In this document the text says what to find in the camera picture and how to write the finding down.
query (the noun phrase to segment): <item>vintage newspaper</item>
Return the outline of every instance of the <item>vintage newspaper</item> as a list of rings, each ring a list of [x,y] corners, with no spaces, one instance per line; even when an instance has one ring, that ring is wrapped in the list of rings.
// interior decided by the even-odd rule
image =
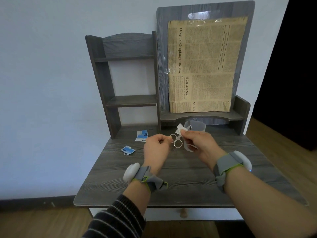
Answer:
[[[170,112],[230,111],[247,18],[169,22]]]

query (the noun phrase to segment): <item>wall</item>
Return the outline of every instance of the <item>wall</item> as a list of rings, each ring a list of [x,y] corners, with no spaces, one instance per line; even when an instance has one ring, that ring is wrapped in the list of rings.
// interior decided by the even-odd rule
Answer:
[[[0,199],[76,194],[108,141],[85,35],[150,34],[158,7],[225,1],[0,0]],[[237,90],[251,112],[288,2],[255,1]],[[154,93],[151,65],[111,63],[116,94]]]

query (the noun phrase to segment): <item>hand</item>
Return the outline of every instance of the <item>hand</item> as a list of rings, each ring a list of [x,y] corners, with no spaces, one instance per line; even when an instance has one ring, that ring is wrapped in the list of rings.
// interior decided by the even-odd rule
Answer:
[[[192,130],[186,132],[185,130],[181,130],[181,134],[187,144],[193,144],[197,147],[188,145],[188,148],[194,151],[212,172],[217,160],[227,154],[217,145],[212,135],[207,132]]]
[[[156,134],[146,139],[144,145],[144,164],[143,166],[151,166],[150,172],[157,175],[165,160],[167,159],[168,153],[170,152],[171,142],[173,141],[171,136],[163,134]]]

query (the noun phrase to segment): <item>white drawer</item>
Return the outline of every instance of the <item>white drawer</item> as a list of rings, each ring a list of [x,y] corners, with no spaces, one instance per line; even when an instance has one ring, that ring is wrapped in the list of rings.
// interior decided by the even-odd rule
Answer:
[[[95,216],[104,208],[89,208]],[[153,220],[243,220],[235,208],[148,208],[144,218]]]

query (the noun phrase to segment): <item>plastic cup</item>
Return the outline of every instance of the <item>plastic cup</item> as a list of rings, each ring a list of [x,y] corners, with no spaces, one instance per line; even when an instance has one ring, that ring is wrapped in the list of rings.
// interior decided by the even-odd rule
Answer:
[[[185,123],[184,127],[187,128],[188,130],[205,132],[206,124],[200,121],[189,120]],[[189,152],[193,152],[188,148],[186,142],[184,142],[184,148]]]

